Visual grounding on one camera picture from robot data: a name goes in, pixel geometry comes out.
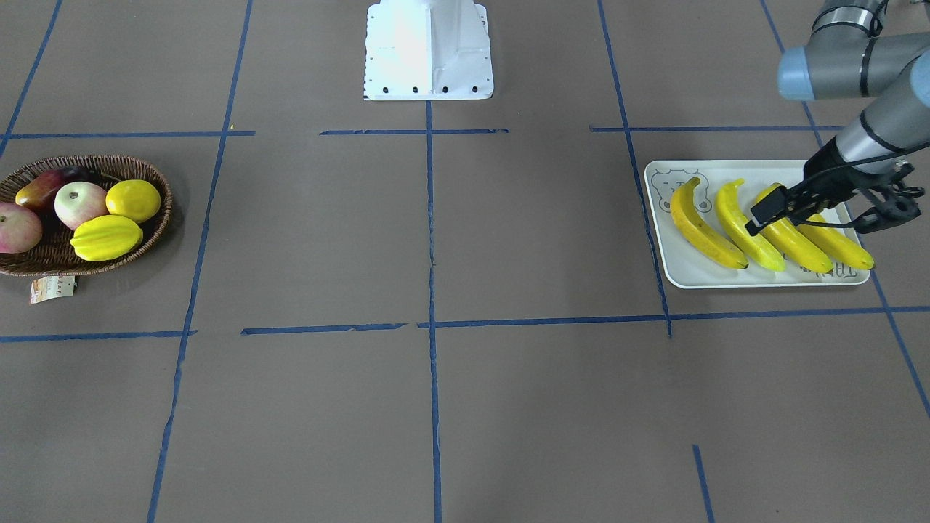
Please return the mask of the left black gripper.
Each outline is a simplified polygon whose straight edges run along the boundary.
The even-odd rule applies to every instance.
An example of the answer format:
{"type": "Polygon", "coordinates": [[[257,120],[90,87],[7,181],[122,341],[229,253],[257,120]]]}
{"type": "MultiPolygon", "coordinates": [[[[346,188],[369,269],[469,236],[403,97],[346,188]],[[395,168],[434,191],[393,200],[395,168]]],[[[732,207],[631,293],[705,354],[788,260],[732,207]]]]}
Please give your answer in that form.
{"type": "Polygon", "coordinates": [[[877,152],[865,153],[863,158],[846,158],[838,143],[828,142],[804,164],[803,181],[793,186],[793,195],[784,186],[771,186],[766,195],[760,193],[744,225],[747,234],[757,236],[784,219],[794,225],[794,219],[809,219],[856,195],[879,195],[891,187],[899,155],[882,146],[877,152]]]}

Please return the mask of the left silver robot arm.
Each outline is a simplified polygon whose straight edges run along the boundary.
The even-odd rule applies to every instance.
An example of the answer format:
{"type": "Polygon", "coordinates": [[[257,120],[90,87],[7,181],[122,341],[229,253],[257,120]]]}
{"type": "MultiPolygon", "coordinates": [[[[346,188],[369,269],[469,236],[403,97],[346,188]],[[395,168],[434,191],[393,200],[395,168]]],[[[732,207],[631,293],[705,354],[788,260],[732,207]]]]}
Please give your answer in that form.
{"type": "Polygon", "coordinates": [[[905,183],[911,153],[929,139],[928,33],[881,36],[886,2],[827,1],[805,46],[788,49],[777,71],[789,100],[868,98],[858,113],[807,160],[803,179],[776,189],[751,208],[745,225],[758,235],[781,219],[810,224],[814,215],[856,195],[871,207],[848,223],[860,234],[919,217],[924,191],[905,183]]]}

